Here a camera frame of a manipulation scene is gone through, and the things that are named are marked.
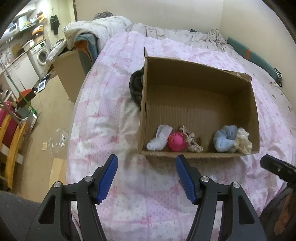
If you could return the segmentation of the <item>brown cardboard side box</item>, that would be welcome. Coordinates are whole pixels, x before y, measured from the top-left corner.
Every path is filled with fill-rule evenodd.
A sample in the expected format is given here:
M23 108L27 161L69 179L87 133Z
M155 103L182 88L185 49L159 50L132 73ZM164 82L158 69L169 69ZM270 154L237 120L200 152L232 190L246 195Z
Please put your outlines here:
M70 101L75 103L85 79L78 51L73 50L60 54L53 66Z

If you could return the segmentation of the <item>clear plastic bag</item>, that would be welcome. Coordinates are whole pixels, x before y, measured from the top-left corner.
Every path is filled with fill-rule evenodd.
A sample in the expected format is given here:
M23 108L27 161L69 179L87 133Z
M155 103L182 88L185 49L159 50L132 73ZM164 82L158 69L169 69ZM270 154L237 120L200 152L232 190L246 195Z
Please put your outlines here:
M57 158L67 149L68 134L64 129L57 129L53 136L48 140L48 150L50 158Z

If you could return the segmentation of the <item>white sock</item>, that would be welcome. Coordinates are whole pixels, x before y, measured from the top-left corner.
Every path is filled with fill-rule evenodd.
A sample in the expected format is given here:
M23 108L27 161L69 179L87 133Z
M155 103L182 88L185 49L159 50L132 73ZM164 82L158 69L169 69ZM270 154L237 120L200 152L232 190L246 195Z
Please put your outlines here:
M150 140L146 148L149 151L161 151L167 144L169 135L173 131L173 128L168 125L159 125L156 137Z

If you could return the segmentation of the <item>pink rubber duck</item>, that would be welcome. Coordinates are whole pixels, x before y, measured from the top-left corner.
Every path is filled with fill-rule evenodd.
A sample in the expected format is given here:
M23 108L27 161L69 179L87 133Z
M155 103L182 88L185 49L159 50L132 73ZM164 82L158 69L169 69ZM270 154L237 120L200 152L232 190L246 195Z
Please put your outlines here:
M181 132L172 132L168 137L168 146L174 152L181 152L187 148L187 143Z

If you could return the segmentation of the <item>yellow wooden chair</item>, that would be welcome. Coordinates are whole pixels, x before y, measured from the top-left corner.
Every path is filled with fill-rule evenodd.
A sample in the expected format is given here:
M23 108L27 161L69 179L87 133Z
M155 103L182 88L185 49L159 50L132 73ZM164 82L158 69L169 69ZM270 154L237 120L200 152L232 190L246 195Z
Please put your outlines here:
M1 176L1 180L6 184L8 189L12 189L13 187L15 163L18 158L18 151L21 146L26 127L27 123L25 122L16 128L13 139L11 141L11 145L9 147L8 155L6 158L4 175Z

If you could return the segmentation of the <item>dark cloth behind box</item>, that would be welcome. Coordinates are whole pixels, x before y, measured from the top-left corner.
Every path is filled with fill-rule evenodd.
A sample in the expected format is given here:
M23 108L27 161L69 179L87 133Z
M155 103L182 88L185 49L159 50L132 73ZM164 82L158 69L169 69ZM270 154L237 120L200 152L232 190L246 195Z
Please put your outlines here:
M142 102L143 76L144 67L132 73L129 80L131 98L139 108Z

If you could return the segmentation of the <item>white washing machine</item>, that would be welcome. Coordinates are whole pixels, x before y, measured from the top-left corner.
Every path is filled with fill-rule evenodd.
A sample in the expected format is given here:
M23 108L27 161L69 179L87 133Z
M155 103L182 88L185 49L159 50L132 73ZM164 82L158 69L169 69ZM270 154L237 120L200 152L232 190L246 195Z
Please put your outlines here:
M42 79L50 69L50 65L47 63L49 51L46 41L43 40L36 44L27 54L35 72Z

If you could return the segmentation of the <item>white rumpled duvet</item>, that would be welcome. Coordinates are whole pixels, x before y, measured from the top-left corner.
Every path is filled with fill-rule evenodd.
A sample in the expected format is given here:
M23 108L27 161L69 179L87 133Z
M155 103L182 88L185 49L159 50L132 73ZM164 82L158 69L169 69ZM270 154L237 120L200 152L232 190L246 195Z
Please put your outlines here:
M107 40L112 38L132 22L123 16L109 16L92 21L77 21L67 25L64 35L69 50L74 48L74 39L80 34L93 34L97 38L97 49L100 52Z

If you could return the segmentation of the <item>beige lace scrunchie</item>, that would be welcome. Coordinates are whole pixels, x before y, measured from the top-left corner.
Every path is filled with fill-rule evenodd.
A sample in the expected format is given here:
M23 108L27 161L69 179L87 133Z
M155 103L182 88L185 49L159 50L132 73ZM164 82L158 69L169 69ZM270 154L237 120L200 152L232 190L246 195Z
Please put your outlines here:
M184 125L179 128L187 145L187 151L192 153L203 152L203 147L195 141L195 134Z

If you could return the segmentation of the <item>pink red bin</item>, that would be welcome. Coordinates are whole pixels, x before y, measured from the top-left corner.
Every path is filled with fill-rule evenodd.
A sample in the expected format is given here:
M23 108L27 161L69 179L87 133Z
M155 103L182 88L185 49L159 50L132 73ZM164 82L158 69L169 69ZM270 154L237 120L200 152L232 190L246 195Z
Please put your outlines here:
M1 108L1 112L0 112L0 124L2 125L5 117L8 115L9 113ZM16 123L16 121L11 118L10 123L8 124L8 127L6 129L6 132L4 134L4 138L2 143L7 146L8 148L11 146L11 142L13 140L14 137L14 133L16 131L16 127L18 126L18 124Z

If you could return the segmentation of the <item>light blue fluffy cloth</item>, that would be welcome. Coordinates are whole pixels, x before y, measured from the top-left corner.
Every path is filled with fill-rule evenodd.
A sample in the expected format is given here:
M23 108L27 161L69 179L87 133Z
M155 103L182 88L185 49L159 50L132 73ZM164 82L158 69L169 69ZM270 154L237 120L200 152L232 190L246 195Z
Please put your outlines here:
M234 147L234 140L237 137L238 128L235 125L224 126L217 130L213 137L213 144L219 153L234 153L237 149Z

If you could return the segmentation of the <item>teal cushion orange stripe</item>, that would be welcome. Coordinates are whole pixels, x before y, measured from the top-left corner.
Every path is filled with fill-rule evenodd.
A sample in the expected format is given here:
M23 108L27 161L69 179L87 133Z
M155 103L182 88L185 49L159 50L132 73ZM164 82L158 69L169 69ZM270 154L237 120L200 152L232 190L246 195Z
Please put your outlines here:
M283 80L281 72L275 67L271 66L267 61L265 61L261 56L256 54L254 51L250 50L247 46L233 39L232 37L228 37L227 43L231 45L231 47L240 54L246 60L252 62L253 64L259 66L263 70L265 70L279 85L280 88L283 86Z

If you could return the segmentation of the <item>cream fluffy cloth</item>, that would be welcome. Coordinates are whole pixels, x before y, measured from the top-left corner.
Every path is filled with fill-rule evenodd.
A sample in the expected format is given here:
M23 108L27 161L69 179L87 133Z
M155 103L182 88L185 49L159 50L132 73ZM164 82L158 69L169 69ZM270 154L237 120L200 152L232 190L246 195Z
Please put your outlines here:
M239 128L234 147L244 155L250 155L252 151L252 142L249 140L249 133L244 128Z

